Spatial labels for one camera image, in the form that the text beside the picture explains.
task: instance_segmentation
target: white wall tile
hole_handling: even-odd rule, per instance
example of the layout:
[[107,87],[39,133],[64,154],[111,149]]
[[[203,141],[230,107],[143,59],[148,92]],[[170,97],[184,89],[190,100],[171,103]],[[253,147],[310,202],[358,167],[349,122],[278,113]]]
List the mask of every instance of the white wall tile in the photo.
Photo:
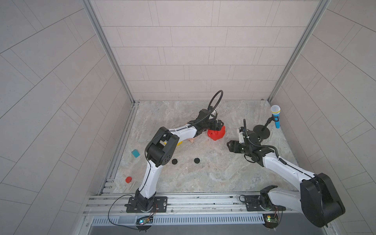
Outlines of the white wall tile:
[[184,80],[183,65],[148,65],[149,80]]
[[285,65],[293,50],[293,47],[264,47],[257,64]]
[[106,111],[110,109],[112,102],[121,88],[122,85],[114,73],[97,97],[98,101],[102,104]]
[[22,12],[22,14],[26,17],[27,21],[34,27],[34,29],[38,32],[44,29],[42,24],[39,20],[35,17],[34,13],[30,10],[28,5],[25,3],[24,0],[12,0],[14,4],[16,4],[17,8]]
[[30,205],[0,200],[0,226],[2,233],[14,234]]
[[121,42],[121,38],[117,30],[117,27],[109,26],[109,27],[102,27],[102,29],[111,47],[123,47],[124,46],[123,43]]
[[[319,80],[309,95],[339,135],[345,134],[365,120],[325,78]],[[338,118],[338,113],[343,110],[346,110],[346,115]]]
[[367,172],[363,172],[361,174],[357,174],[357,175],[352,176],[350,178],[344,179],[342,181],[342,184],[345,187],[345,189],[349,189],[349,188],[353,188],[353,187],[363,185],[363,184],[366,184],[366,183],[370,183],[370,182],[373,182],[370,175]]
[[347,144],[373,180],[376,180],[376,172],[373,170],[376,164],[375,145],[374,139],[372,139],[375,137],[376,130],[371,129]]
[[317,23],[313,35],[326,45],[336,49],[354,24],[355,23],[351,20],[334,12],[325,11],[320,21]]
[[221,6],[220,1],[213,1],[213,12],[212,12],[212,27],[218,26],[218,18],[219,18],[219,7]]
[[347,63],[345,58],[313,35],[309,38],[307,44],[303,48],[302,55],[328,81],[333,80]]
[[366,133],[367,131],[371,130],[372,128],[373,128],[373,126],[371,126],[371,124],[365,120],[364,122],[357,125],[356,127],[351,129],[349,132],[347,132],[346,134],[344,134],[341,137],[342,137],[343,141],[345,141],[345,143],[348,143],[348,142],[352,141],[353,139],[355,139],[356,137],[358,137],[358,136]]
[[252,80],[247,91],[254,92],[271,92],[276,84],[275,81],[258,81]]
[[179,92],[179,100],[211,100],[215,92]]
[[170,81],[172,92],[205,92],[206,81]]
[[270,27],[273,24],[273,21],[274,21],[274,18],[276,17],[276,13],[277,13],[280,3],[281,3],[280,1],[273,1],[265,26]]
[[67,211],[59,211],[51,228],[48,232],[49,235],[53,234],[69,234],[69,231],[76,219],[77,214]]
[[144,100],[179,100],[179,95],[177,92],[149,92],[142,93]]
[[16,163],[0,157],[0,180],[3,181],[3,179],[6,177],[6,175],[11,171],[13,166]]
[[216,47],[214,64],[251,65],[256,47]]
[[152,17],[153,26],[159,26],[157,5],[155,4],[155,1],[148,1],[148,2],[149,2],[150,16]]
[[351,42],[351,40],[355,37],[355,35],[359,32],[359,30],[363,26],[355,23],[355,25],[351,28],[351,30],[347,33],[345,38],[342,40],[342,42],[337,46],[335,51],[338,53],[342,53],[343,50],[347,47],[347,45]]
[[139,65],[122,65],[120,66],[120,70],[126,81],[144,80],[144,75]]
[[66,200],[80,204],[83,202],[104,151],[105,149],[94,140]]
[[0,3],[0,52],[36,33],[25,16],[11,0]]
[[12,50],[43,78],[78,47],[78,42],[62,20],[20,42]]
[[53,73],[45,77],[0,119],[0,156],[19,160],[69,95]]
[[312,164],[315,161],[322,159],[323,157],[325,157],[325,155],[324,155],[323,151],[320,150],[320,151],[314,153],[312,156],[310,156],[308,158],[308,161]]
[[30,10],[37,17],[43,27],[75,13],[82,9],[82,3],[75,0],[25,0]]
[[65,102],[81,118],[84,118],[103,87],[104,84],[97,72],[92,69]]
[[297,110],[295,110],[288,118],[288,122],[294,131],[294,134],[299,140],[305,154],[311,156],[320,150],[320,146],[317,144],[315,138],[309,132],[308,127],[304,123],[303,119],[300,117]]
[[227,47],[272,47],[279,27],[229,27]]
[[318,111],[318,107],[315,102],[311,99],[297,80],[291,85],[291,88],[286,93],[293,102],[295,108],[298,110],[304,122],[308,121],[308,119],[310,119],[316,113],[316,111]]
[[335,171],[333,170],[327,158],[324,157],[312,163],[312,167],[315,170],[316,174],[324,173],[327,176],[329,176],[330,179],[332,180],[334,187],[337,190],[342,200],[342,203],[346,208],[346,213],[339,217],[341,222],[363,220],[362,215],[360,214],[359,210],[356,208],[353,200],[351,199],[346,189],[342,185],[340,179],[336,175]]
[[78,125],[82,122],[82,118],[71,107],[69,107],[67,103],[64,102],[60,109],[70,118],[72,118]]
[[267,80],[272,65],[237,65],[235,68],[234,80]]
[[35,72],[31,70],[31,68],[29,68],[11,49],[1,53],[1,56],[34,85],[41,81],[41,78],[38,77],[38,75],[36,75]]
[[116,47],[116,52],[120,59],[120,65],[161,64],[156,47]]
[[281,27],[274,47],[295,47],[305,27]]
[[317,75],[318,71],[302,55],[299,55],[294,66],[291,68],[291,73],[305,89]]
[[76,39],[78,44],[81,46],[84,43],[84,41],[82,40],[81,35],[78,33],[76,27],[74,26],[72,19],[67,17],[67,18],[64,18],[63,21],[67,24],[67,26],[68,26],[69,30],[72,32],[74,38]]
[[367,223],[362,221],[352,221],[352,222],[345,222],[342,223],[343,227],[345,228],[346,232],[370,232],[370,228],[368,227]]
[[229,65],[190,65],[190,80],[227,80]]
[[37,192],[0,183],[0,199],[3,200],[31,205],[37,195]]
[[218,26],[265,26],[271,5],[271,1],[222,1]]
[[174,47],[224,47],[226,27],[171,27]]
[[376,31],[376,3],[373,0],[347,0],[339,14]]
[[70,91],[73,91],[99,60],[100,56],[93,42],[89,40],[68,56],[53,72]]
[[341,55],[347,58],[366,74],[376,79],[376,32],[367,28],[362,28],[351,40]]
[[83,162],[104,118],[99,109],[93,105],[82,120],[65,152]]
[[339,179],[346,179],[365,171],[325,116],[321,116],[309,127],[309,130],[320,145]]
[[77,128],[77,123],[58,110],[3,182],[32,191],[41,190]]
[[0,117],[15,105],[34,85],[0,56]]
[[241,80],[212,81],[210,91],[216,92],[223,90],[224,92],[239,92],[243,91],[245,83],[245,81]]
[[77,172],[73,167],[59,161],[30,206],[15,234],[28,234],[31,229],[35,234],[47,234]]
[[117,27],[125,47],[171,47],[170,27]]
[[66,152],[64,152],[61,155],[59,160],[64,162],[67,165],[70,165],[71,167],[73,167],[74,169],[77,169],[77,170],[80,170],[80,167],[82,165],[82,162],[80,162],[76,158],[72,157],[71,155],[67,154]]
[[209,47],[165,47],[164,52],[167,65],[207,65],[209,61]]
[[95,35],[95,30],[91,25],[89,17],[84,9],[74,13],[73,15],[69,16],[69,18],[72,20],[75,28],[84,42]]
[[116,121],[120,115],[120,111],[121,109],[115,102],[113,102],[102,125],[99,128],[98,135],[106,142],[110,140],[112,130],[114,129]]
[[272,26],[305,27],[317,4],[317,1],[281,1]]
[[211,26],[212,1],[156,1],[160,26]]
[[130,81],[133,92],[166,92],[163,81]]
[[370,107],[376,105],[376,82],[348,63],[333,79],[332,85],[367,119],[376,126],[376,117]]
[[153,26],[148,1],[95,1],[104,26]]

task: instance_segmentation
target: metal vent grille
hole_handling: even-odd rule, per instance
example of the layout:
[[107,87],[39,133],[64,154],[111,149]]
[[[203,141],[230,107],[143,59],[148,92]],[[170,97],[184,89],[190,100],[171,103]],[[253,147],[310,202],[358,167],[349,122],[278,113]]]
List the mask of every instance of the metal vent grille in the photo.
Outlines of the metal vent grille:
[[263,224],[262,214],[228,214],[228,215],[157,215],[153,225],[180,224]]

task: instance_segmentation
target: toy microphone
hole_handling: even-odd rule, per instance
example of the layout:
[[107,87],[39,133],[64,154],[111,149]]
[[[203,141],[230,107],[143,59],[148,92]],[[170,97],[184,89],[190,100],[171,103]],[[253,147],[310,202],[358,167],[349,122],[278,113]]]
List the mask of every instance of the toy microphone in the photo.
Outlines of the toy microphone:
[[276,123],[276,128],[279,128],[279,113],[281,112],[281,108],[278,105],[273,105],[270,108],[271,113],[273,114],[274,121]]

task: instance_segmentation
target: black mounting plate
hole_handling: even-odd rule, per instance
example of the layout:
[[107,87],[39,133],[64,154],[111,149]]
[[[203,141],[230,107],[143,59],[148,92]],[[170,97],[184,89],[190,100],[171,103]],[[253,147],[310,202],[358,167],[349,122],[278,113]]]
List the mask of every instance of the black mounting plate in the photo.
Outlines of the black mounting plate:
[[[141,209],[137,208],[136,206],[137,201],[134,197],[130,197],[128,201],[127,206],[127,213],[150,213],[152,211],[155,211],[155,206],[153,206],[153,209],[149,212],[144,212]],[[157,204],[157,213],[159,212],[166,212],[167,210],[167,197],[154,197],[153,205]]]
[[256,125],[253,128],[253,131],[257,134],[258,138],[267,139],[270,136],[270,130],[267,127],[264,130],[262,130],[263,128],[264,128],[263,125]]
[[[265,211],[264,209],[261,208],[258,195],[247,195],[244,196],[244,202],[247,207],[247,211]],[[285,211],[286,208],[284,206],[277,206],[277,209],[279,211]]]

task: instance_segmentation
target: red piggy bank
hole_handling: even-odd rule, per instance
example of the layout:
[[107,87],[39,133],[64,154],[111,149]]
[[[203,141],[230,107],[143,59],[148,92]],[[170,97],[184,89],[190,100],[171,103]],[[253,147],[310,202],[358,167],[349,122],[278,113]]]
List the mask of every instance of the red piggy bank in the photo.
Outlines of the red piggy bank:
[[208,130],[208,136],[214,141],[224,137],[226,133],[226,127],[223,126],[221,130]]

